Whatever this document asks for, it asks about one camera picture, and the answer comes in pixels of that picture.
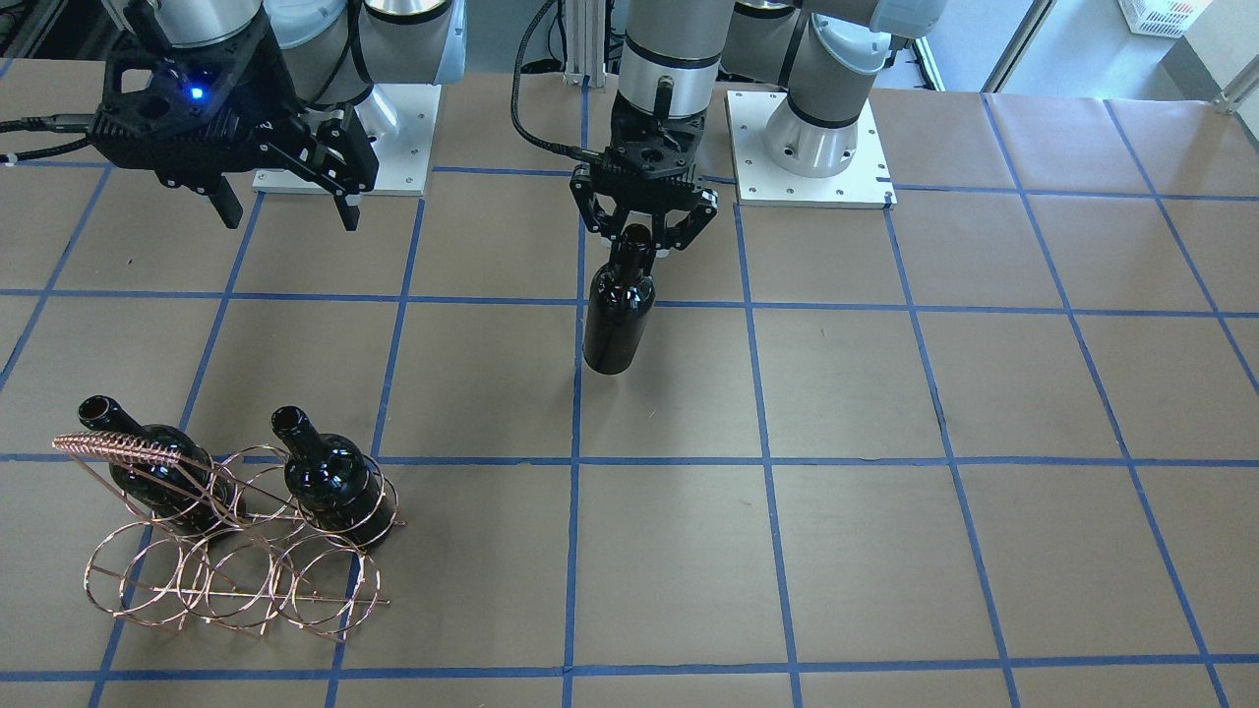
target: wine bottle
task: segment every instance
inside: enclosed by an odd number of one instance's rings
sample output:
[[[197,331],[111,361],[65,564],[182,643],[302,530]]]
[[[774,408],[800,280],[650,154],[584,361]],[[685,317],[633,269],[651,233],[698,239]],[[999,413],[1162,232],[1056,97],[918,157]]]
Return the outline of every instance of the wine bottle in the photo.
[[[612,244],[612,257],[590,281],[585,310],[585,363],[601,374],[619,374],[630,368],[638,340],[647,326],[647,312],[656,302],[651,266],[656,260],[651,231],[630,224]]]
[[[229,506],[232,490],[229,485],[220,482],[218,477],[206,471],[212,465],[210,456],[198,447],[184,431],[164,425],[141,426],[122,409],[117,401],[108,396],[88,398],[79,404],[78,416],[79,422],[87,430],[132,435],[157,443],[164,450],[179,454],[200,465],[174,467],[131,465],[135,469],[125,465],[110,465],[110,476],[113,482],[122,491],[149,506],[157,519],[162,519],[180,535],[206,535],[224,525],[199,488],[209,488],[223,506]],[[136,470],[170,484],[179,491],[154,481]],[[238,513],[243,513],[243,508],[238,506]]]
[[[315,528],[364,549],[389,535],[393,500],[381,494],[380,475],[371,474],[354,442],[321,435],[296,406],[276,411],[271,430],[291,454],[285,462],[285,485]]]

